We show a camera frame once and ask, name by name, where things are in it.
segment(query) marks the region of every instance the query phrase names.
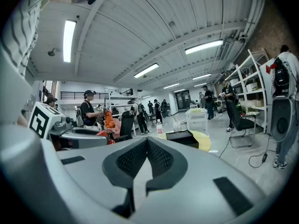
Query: brown wall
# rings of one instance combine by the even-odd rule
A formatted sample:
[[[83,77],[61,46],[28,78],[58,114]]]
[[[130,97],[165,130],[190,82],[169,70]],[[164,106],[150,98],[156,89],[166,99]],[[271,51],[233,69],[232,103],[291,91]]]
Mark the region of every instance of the brown wall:
[[[260,21],[248,41],[246,48],[237,57],[234,64],[240,65],[247,57],[247,50],[260,51],[264,48],[269,59],[280,53],[281,46],[287,45],[295,56],[299,56],[299,48],[293,38],[288,24],[271,0],[266,0]]]

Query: gray floor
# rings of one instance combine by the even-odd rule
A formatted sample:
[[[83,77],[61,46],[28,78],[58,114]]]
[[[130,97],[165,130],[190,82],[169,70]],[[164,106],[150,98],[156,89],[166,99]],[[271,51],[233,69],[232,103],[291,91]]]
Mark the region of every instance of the gray floor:
[[[178,112],[175,114],[175,117],[167,117],[163,119],[163,132],[168,132],[173,130],[172,123],[177,119],[186,119],[185,112]],[[216,114],[216,117],[213,121],[208,122],[208,131],[211,139],[211,150],[214,155],[220,156],[221,152],[224,150],[228,143],[228,138],[231,135],[231,132],[226,132],[226,127],[229,123],[228,115],[225,112],[223,115]],[[196,130],[205,133],[204,130],[204,122],[201,123],[193,123],[190,125],[191,130]],[[149,125],[148,130],[150,133],[145,136],[155,136],[156,128],[151,127]],[[140,137],[140,131],[136,131],[137,137]],[[232,136],[240,135],[241,132],[233,130]],[[248,160],[252,155],[261,154],[266,150],[268,135],[263,134],[262,129],[256,130],[256,143],[251,148],[242,148],[242,149],[233,149],[230,144],[222,154],[221,158],[227,163],[234,166],[239,171],[243,172],[246,176],[251,178],[256,184],[264,191],[265,194],[269,195],[276,190],[280,189],[284,184],[289,174],[293,170],[293,162],[297,158],[297,154],[299,151],[299,145],[296,141],[292,146],[288,154],[288,158],[286,161],[288,162],[288,166],[285,169],[277,169],[273,168],[273,162],[275,153],[267,152],[268,157],[266,162],[260,166],[259,168],[253,168],[248,164]],[[272,139],[270,139],[269,150],[275,150],[276,143],[272,143]],[[234,145],[243,145],[244,143],[251,142],[250,138],[242,138],[241,140],[234,140]],[[259,157],[252,157],[250,159],[250,163],[252,166],[259,166],[262,163],[263,155]],[[136,208],[140,206],[142,201],[145,199],[145,183],[152,179],[151,174],[151,166],[148,160],[145,161],[141,170],[139,171],[137,177],[134,179],[134,197]]]

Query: ceiling lamp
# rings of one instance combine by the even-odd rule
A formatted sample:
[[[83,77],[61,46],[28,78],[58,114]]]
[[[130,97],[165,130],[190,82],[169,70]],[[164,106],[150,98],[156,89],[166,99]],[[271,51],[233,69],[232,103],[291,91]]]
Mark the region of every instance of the ceiling lamp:
[[[221,46],[222,44],[223,44],[222,39],[221,40],[216,40],[216,41],[213,41],[213,42],[207,42],[207,43],[204,43],[204,44],[201,44],[201,45],[197,45],[197,46],[185,49],[185,53],[186,53],[186,55],[188,55],[188,54],[193,53],[195,51],[207,49],[207,48],[210,48],[210,47]]]
[[[200,86],[200,85],[204,85],[204,84],[206,84],[206,83],[203,83],[203,84],[197,84],[197,85],[195,85],[194,87],[196,87],[196,86]]]
[[[196,79],[199,79],[199,78],[203,78],[203,77],[209,77],[211,74],[207,74],[207,75],[204,75],[204,76],[200,76],[200,77],[195,77],[193,78],[193,80],[196,80]]]
[[[172,85],[170,85],[170,86],[166,86],[166,87],[164,87],[163,89],[167,89],[167,88],[170,88],[170,87],[173,87],[173,86],[176,86],[176,85],[178,85],[179,83],[177,83],[177,84],[172,84]]]
[[[158,65],[157,63],[152,64],[150,67],[148,67],[148,68],[146,68],[146,69],[140,71],[140,72],[137,73],[136,75],[134,75],[134,77],[135,77],[135,78],[139,78],[139,77],[143,76],[144,74],[150,72],[151,70],[153,70],[153,69],[155,69],[155,68],[157,68],[157,67],[159,67],[159,65]]]
[[[178,90],[178,91],[174,91],[174,92],[179,92],[179,91],[184,91],[185,89],[181,89],[181,90]]]
[[[66,20],[64,26],[64,62],[71,62],[71,43],[73,40],[76,21]]]

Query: chair backrest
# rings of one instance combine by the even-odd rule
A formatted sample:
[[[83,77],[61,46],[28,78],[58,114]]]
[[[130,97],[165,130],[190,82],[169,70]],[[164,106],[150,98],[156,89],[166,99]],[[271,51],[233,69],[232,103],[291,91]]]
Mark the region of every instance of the chair backrest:
[[[133,122],[134,115],[130,115],[130,111],[122,113],[120,136],[128,135],[130,139],[133,138],[131,133]]]
[[[233,101],[228,100],[227,103],[228,103],[229,108],[230,108],[230,110],[232,111],[232,114],[233,114],[232,123],[233,123],[234,127],[237,128],[240,124],[240,121],[241,121],[239,111],[237,110],[237,108],[235,106],[235,103]]]

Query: black rectangular strip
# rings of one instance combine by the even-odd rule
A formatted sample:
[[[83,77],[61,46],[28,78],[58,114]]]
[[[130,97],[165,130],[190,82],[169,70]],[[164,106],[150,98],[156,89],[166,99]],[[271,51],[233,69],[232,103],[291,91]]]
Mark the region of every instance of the black rectangular strip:
[[[74,162],[79,162],[84,159],[85,158],[82,156],[76,156],[76,157],[72,157],[72,158],[68,158],[68,159],[61,159],[61,162],[63,165],[66,165],[66,164],[70,164],[70,163],[74,163]]]
[[[239,216],[253,207],[252,203],[228,178],[221,177],[213,181],[236,215]]]

